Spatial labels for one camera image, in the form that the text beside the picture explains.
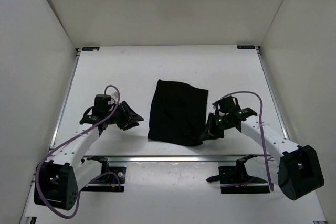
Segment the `black skirt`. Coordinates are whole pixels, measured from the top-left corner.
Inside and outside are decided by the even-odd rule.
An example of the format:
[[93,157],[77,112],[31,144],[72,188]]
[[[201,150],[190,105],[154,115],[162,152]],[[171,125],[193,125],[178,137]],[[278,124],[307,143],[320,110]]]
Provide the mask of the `black skirt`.
[[151,103],[148,139],[181,146],[202,145],[208,90],[158,80]]

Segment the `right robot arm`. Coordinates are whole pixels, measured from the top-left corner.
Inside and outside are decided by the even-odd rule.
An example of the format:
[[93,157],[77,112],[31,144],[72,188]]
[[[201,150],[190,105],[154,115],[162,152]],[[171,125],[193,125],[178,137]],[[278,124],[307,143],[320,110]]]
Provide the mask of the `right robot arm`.
[[236,97],[223,97],[213,103],[214,112],[208,115],[203,140],[224,137],[225,130],[237,129],[262,147],[263,157],[248,154],[236,160],[231,171],[206,179],[208,183],[236,179],[236,187],[254,178],[277,185],[291,200],[324,186],[324,178],[316,150],[301,146],[274,131],[262,120],[262,113],[241,108]]

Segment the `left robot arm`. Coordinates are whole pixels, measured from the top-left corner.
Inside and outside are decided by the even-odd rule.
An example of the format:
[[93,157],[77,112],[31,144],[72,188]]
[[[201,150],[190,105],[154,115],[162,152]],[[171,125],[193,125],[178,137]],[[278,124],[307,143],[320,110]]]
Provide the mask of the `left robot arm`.
[[71,210],[80,191],[93,182],[101,183],[109,176],[108,159],[101,155],[86,157],[91,145],[109,125],[121,130],[139,126],[144,119],[116,94],[98,94],[94,105],[83,113],[75,135],[41,161],[36,168],[34,203],[56,209]]

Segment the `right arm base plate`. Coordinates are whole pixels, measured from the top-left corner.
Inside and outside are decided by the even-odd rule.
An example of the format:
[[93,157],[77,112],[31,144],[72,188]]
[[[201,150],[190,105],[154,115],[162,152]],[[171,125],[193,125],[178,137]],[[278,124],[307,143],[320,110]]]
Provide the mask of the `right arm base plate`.
[[218,175],[206,179],[208,183],[219,182],[221,194],[268,194],[268,183],[259,177],[250,176],[245,169],[245,163],[254,154],[243,156],[236,160],[235,166],[222,165],[218,168]]

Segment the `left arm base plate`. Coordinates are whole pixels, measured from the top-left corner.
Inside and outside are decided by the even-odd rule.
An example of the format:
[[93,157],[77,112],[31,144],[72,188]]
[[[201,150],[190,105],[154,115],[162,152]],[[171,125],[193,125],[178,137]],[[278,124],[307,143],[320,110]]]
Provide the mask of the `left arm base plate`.
[[98,193],[123,193],[127,175],[125,162],[109,162],[109,174],[106,174],[89,183],[81,191]]

